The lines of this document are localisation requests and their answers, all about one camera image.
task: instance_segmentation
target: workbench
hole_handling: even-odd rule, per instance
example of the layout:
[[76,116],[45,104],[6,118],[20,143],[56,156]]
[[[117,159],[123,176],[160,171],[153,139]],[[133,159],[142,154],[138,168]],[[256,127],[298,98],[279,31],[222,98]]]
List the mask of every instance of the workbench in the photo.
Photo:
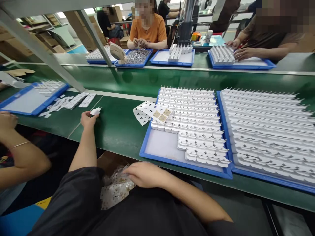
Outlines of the workbench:
[[[147,130],[147,125],[141,126],[133,115],[132,109],[142,101],[154,101],[162,85],[222,90],[226,87],[240,89],[256,89],[274,92],[300,93],[305,104],[310,104],[309,110],[315,111],[315,77],[303,75],[308,72],[315,75],[314,55],[299,55],[304,63],[298,63],[296,56],[289,56],[288,62],[283,64],[279,72],[257,73],[256,71],[215,71],[209,68],[174,68],[146,66],[143,69],[109,68],[105,65],[90,66],[87,64],[63,64],[82,85],[89,90],[96,91],[98,96],[88,108],[76,107],[73,110],[62,110],[52,113],[50,118],[19,116],[19,123],[59,136],[80,141],[82,126],[80,114],[92,107],[102,107],[102,113],[95,125],[96,145],[98,148],[115,152],[136,160],[150,161],[158,166],[178,171],[190,176],[224,185],[230,188],[250,193],[265,199],[315,212],[315,196],[286,188],[269,182],[233,174],[233,180],[204,174],[183,167],[148,160],[139,156],[140,148]],[[200,63],[206,65],[206,55],[200,55]],[[77,62],[83,59],[79,55],[71,57],[63,54],[59,60],[67,58],[67,62]],[[41,79],[60,80],[58,75],[43,63],[14,64],[10,69],[27,68],[36,73],[25,77],[26,82],[38,82]],[[74,89],[66,92],[66,96],[73,95]],[[18,90],[8,88],[0,92],[0,100],[16,93]]]

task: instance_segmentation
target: woman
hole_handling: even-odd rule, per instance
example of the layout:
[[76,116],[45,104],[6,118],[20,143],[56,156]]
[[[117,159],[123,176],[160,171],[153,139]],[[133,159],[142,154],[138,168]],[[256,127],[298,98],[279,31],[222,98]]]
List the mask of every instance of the woman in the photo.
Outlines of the woman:
[[26,182],[51,167],[47,156],[16,130],[17,117],[0,112],[0,142],[11,152],[14,165],[5,167],[9,157],[0,159],[0,215],[8,209],[23,190]]
[[128,48],[167,48],[165,23],[163,17],[157,14],[155,0],[136,0],[136,10],[140,19],[132,21]]
[[110,23],[108,14],[114,15],[114,10],[111,6],[103,7],[102,10],[97,12],[97,21],[101,27],[103,34],[107,38],[119,38],[124,37],[124,32],[119,25]]
[[138,186],[101,210],[104,171],[97,167],[94,136],[98,115],[89,116],[82,113],[81,142],[69,172],[29,235],[243,235],[209,195],[148,162],[124,171]]

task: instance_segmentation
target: sticker sheet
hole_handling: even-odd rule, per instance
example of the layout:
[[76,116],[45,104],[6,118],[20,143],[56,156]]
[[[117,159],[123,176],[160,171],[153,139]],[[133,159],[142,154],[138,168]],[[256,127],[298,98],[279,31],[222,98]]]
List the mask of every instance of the sticker sheet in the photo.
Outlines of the sticker sheet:
[[160,106],[149,101],[145,101],[134,108],[134,115],[142,125],[150,121],[151,118],[161,124],[164,124],[172,112],[173,110],[168,107]]

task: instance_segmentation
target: metal frame pole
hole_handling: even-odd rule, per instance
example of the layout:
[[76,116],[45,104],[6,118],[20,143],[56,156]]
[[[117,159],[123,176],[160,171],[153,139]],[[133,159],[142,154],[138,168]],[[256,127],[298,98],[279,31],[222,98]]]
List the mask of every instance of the metal frame pole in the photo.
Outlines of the metal frame pole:
[[55,29],[55,26],[53,26],[53,24],[47,19],[47,17],[45,15],[42,15],[42,17],[44,17],[45,20],[48,22],[48,24],[50,24],[50,26]]
[[52,68],[61,78],[73,86],[76,90],[83,92],[85,88],[67,72],[58,61],[49,55],[44,47],[40,46],[36,40],[18,23],[12,14],[5,12],[0,8],[0,25],[7,29],[7,31],[29,48],[36,56],[38,56],[44,63]]
[[104,45],[102,44],[102,42],[99,39],[95,29],[93,28],[92,23],[91,23],[88,15],[86,14],[85,10],[78,10],[77,12],[78,12],[81,20],[85,24],[86,29],[90,33],[93,41],[96,43],[96,46],[99,49],[100,53],[102,54],[103,58],[105,59],[107,65],[109,67],[113,66],[111,60],[109,59],[108,54],[106,53],[106,50],[104,49]]
[[60,20],[58,19],[58,17],[56,16],[56,14],[53,14],[53,16],[56,18],[56,20],[59,22],[60,26],[62,26],[62,23],[60,22]]

